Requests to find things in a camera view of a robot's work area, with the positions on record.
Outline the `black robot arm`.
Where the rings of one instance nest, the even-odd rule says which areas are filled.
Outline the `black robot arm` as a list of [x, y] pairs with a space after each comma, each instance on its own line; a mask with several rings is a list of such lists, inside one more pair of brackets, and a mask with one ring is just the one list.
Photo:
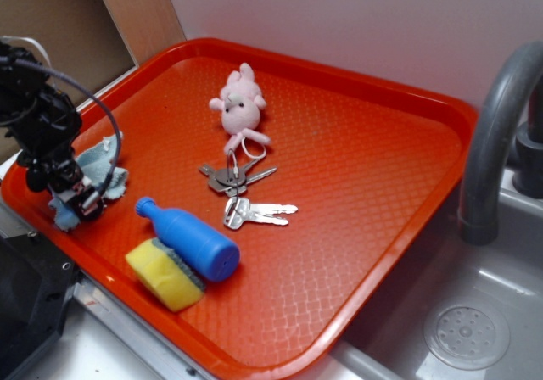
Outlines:
[[82, 221], [97, 219], [104, 202], [76, 162], [72, 143], [82, 118], [69, 96], [48, 84], [49, 75], [23, 47], [1, 44], [1, 126], [19, 144], [17, 164], [26, 168], [27, 187], [50, 192]]

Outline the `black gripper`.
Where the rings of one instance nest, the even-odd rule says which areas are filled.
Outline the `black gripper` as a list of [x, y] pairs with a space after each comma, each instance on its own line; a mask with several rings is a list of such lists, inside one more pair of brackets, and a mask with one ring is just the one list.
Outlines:
[[26, 168], [27, 187], [35, 193], [52, 191], [51, 209], [65, 207], [82, 221], [94, 221], [104, 212], [104, 201], [76, 163], [72, 143], [81, 126], [69, 96], [46, 85], [8, 125], [8, 135], [22, 149], [17, 163]]

